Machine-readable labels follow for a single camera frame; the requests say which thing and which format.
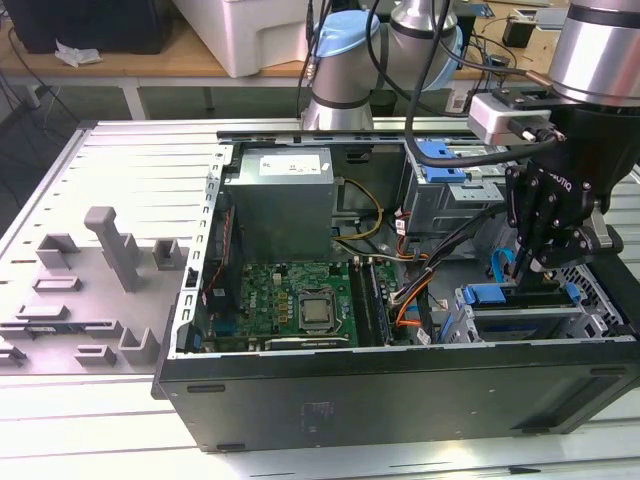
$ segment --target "table leg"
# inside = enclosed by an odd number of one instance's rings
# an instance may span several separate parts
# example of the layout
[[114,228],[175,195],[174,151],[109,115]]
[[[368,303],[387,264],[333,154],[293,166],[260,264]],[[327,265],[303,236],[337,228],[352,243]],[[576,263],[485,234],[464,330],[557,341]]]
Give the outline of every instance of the table leg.
[[27,103],[29,108],[40,108],[40,99],[36,95],[36,86],[26,85],[24,87],[19,87],[20,91],[18,92],[22,99]]
[[213,103],[212,90],[213,89],[211,87],[202,87],[202,93],[204,94],[204,106],[208,112],[216,109],[216,106]]
[[127,106],[129,107],[129,112],[131,113],[131,119],[149,120],[147,110],[142,103],[142,98],[140,98],[139,88],[135,86],[123,86],[120,88],[122,88],[124,98],[127,101]]

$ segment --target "white paper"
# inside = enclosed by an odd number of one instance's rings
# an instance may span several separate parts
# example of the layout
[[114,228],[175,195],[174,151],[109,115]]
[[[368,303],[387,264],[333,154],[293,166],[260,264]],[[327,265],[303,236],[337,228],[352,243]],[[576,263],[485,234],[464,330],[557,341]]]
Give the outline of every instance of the white paper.
[[98,63],[102,61],[98,50],[89,48],[86,50],[78,50],[77,48],[67,47],[56,40],[58,49],[55,52],[56,58],[62,60],[67,65],[78,68],[80,65],[89,63]]
[[260,159],[264,175],[320,175],[319,155],[265,155]]

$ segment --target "motherboard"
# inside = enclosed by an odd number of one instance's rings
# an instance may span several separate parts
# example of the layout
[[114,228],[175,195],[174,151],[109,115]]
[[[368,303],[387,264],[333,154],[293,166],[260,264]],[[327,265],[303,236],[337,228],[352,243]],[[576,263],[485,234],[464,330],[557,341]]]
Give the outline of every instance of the motherboard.
[[[238,349],[238,342],[245,342],[248,351],[305,348],[309,338],[331,342],[325,348],[362,346],[357,299],[376,295],[384,305],[397,288],[393,265],[381,262],[372,268],[378,280],[375,294],[352,285],[356,267],[348,262],[244,265],[239,311],[212,318],[209,336],[219,351]],[[388,325],[389,312],[383,310],[380,317]]]

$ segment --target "white storage box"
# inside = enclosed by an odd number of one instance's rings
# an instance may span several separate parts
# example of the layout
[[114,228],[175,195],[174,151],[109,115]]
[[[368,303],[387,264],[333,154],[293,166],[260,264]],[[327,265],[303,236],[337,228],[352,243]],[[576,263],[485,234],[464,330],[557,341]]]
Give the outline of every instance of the white storage box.
[[[308,0],[173,0],[231,77],[307,55]],[[321,0],[313,0],[320,17]]]

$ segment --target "cpu socket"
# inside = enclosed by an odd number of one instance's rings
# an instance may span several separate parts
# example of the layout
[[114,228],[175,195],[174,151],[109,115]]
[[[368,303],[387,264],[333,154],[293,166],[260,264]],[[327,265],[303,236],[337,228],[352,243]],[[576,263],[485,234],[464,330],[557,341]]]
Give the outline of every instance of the cpu socket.
[[333,292],[305,292],[298,295],[299,327],[306,332],[326,333],[335,325]]

